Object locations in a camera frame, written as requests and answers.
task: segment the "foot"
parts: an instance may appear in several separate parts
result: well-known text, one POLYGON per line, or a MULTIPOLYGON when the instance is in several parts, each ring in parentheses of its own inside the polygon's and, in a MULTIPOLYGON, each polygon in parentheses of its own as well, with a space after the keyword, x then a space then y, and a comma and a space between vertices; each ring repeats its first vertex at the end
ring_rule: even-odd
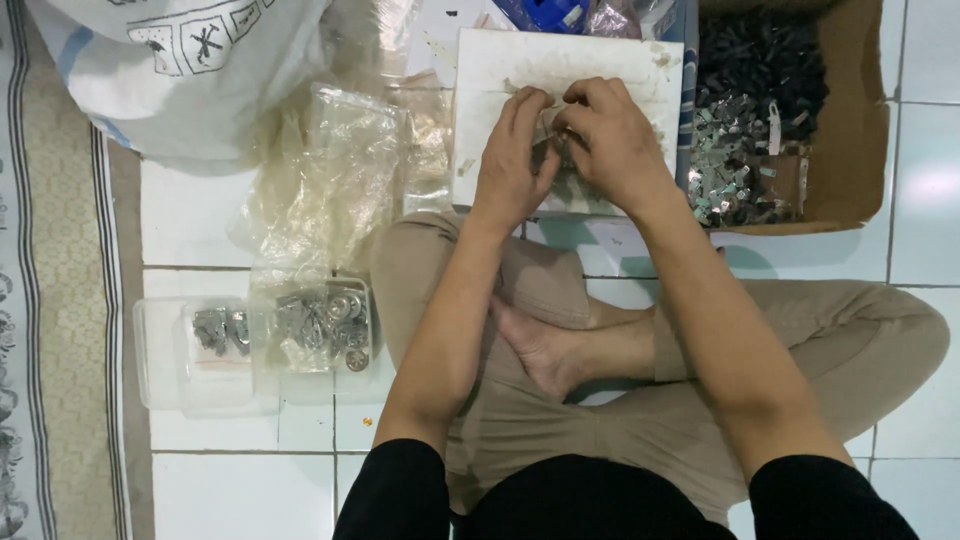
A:
POLYGON ((562 401, 586 379, 578 351, 582 332, 560 329, 507 306, 496 295, 491 315, 500 335, 514 349, 527 376, 544 392, 562 401))

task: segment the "cardboard box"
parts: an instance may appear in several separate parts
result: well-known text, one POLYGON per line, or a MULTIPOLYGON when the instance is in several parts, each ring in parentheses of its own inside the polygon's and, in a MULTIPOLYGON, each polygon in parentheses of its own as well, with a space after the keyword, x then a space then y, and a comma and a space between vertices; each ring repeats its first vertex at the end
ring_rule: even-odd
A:
POLYGON ((814 12, 830 88, 811 142, 804 213, 797 223, 725 229, 782 235, 863 227, 883 203, 890 108, 880 79, 882 0, 701 0, 701 16, 758 6, 814 12))

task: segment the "finger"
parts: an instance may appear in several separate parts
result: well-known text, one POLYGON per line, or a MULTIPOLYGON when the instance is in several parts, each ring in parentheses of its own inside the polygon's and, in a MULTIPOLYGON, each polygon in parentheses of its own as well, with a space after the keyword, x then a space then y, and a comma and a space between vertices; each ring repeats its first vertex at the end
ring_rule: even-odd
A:
POLYGON ((597 113, 580 104, 566 106, 560 114, 553 119, 553 129, 557 132, 569 128, 580 134, 587 142, 590 140, 590 133, 593 126, 597 123, 597 113))
POLYGON ((520 104, 526 101, 526 99, 536 91, 537 89, 532 86, 525 86, 508 99, 507 103, 503 104, 500 119, 497 120, 493 130, 505 134, 511 133, 514 130, 514 119, 516 118, 516 111, 519 109, 520 104))
POLYGON ((600 77, 581 79, 570 85, 564 93, 564 101, 567 103, 578 103, 585 97, 590 108, 597 112, 616 110, 620 105, 610 83, 600 77))
POLYGON ((514 120, 514 135, 517 140, 533 141, 534 133, 537 132, 537 122, 540 120, 540 112, 553 105, 553 101, 553 96, 543 90, 537 90, 520 104, 514 120))
POLYGON ((613 90, 613 93, 616 94, 616 97, 620 98, 624 103, 633 103, 634 98, 630 97, 630 90, 627 89, 627 85, 623 83, 623 79, 619 77, 614 77, 609 80, 610 89, 613 90))
POLYGON ((590 150, 587 144, 576 134, 572 134, 566 138, 566 149, 570 152, 573 162, 577 164, 580 176, 587 180, 592 178, 590 176, 592 172, 590 169, 590 150))
POLYGON ((557 152, 559 141, 556 137, 547 139, 546 157, 540 164, 540 171, 537 172, 537 193, 546 195, 553 184, 553 179, 557 177, 557 171, 560 170, 560 153, 557 152))

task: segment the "leg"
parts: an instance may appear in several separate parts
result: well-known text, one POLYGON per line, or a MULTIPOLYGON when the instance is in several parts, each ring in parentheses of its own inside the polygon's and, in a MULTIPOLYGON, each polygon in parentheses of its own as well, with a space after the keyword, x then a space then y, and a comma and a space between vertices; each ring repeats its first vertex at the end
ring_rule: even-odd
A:
MULTIPOLYGON (((387 347, 395 364, 420 321, 453 252, 461 220, 414 214, 395 223, 374 249, 372 280, 387 347)), ((519 239, 504 250, 497 294, 552 325, 591 324, 583 267, 576 254, 519 239)), ((613 312, 612 316, 622 315, 613 312)), ((451 507, 472 509, 497 482, 558 454, 591 452, 594 425, 526 376, 514 350, 489 323, 473 394, 450 428, 446 453, 451 507)))
MULTIPOLYGON (((829 428, 841 440, 902 404, 946 354, 943 318, 896 288, 839 281, 743 284, 809 378, 829 428)), ((691 372, 665 312, 659 305, 656 379, 685 380, 691 372)), ((595 414, 611 459, 673 481, 708 519, 726 523, 730 506, 747 499, 739 466, 695 383, 639 388, 596 407, 595 414)))

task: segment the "tiled floor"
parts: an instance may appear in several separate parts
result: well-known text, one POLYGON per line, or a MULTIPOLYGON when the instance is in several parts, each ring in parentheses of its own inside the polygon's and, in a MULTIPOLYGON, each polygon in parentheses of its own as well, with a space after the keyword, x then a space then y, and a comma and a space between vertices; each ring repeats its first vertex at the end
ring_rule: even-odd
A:
MULTIPOLYGON (((445 12, 456 9, 456 24, 470 25, 483 1, 427 0, 419 24, 452 46, 455 34, 445 12)), ((881 63, 892 122, 880 213, 860 231, 723 233, 713 240, 727 246, 728 263, 740 277, 888 282, 940 309, 960 332, 960 251, 949 240, 960 201, 960 64, 944 60, 960 54, 960 35, 952 26, 960 7, 953 0, 884 5, 881 63)), ((417 69, 432 64, 449 76, 451 66, 443 65, 442 56, 415 40, 417 69)), ((155 268, 144 273, 146 296, 245 295, 244 270, 252 258, 229 243, 225 230, 253 173, 220 168, 185 173, 144 162, 143 253, 155 268), (178 219, 170 219, 173 207, 178 219)), ((589 291, 599 298, 641 307, 657 294, 654 268, 629 227, 544 219, 528 223, 526 234, 576 249, 591 277, 589 291)), ((287 389, 267 404, 272 412, 255 417, 152 413, 157 538, 328 538, 370 449, 392 378, 385 352, 376 363, 383 372, 373 391, 336 403, 294 399, 293 393, 301 393, 287 389)), ((906 404, 847 445, 877 491, 923 538, 960 538, 960 522, 952 515, 960 503, 958 385, 960 348, 954 347, 906 404)), ((753 538, 748 505, 732 511, 731 524, 740 538, 753 538)))

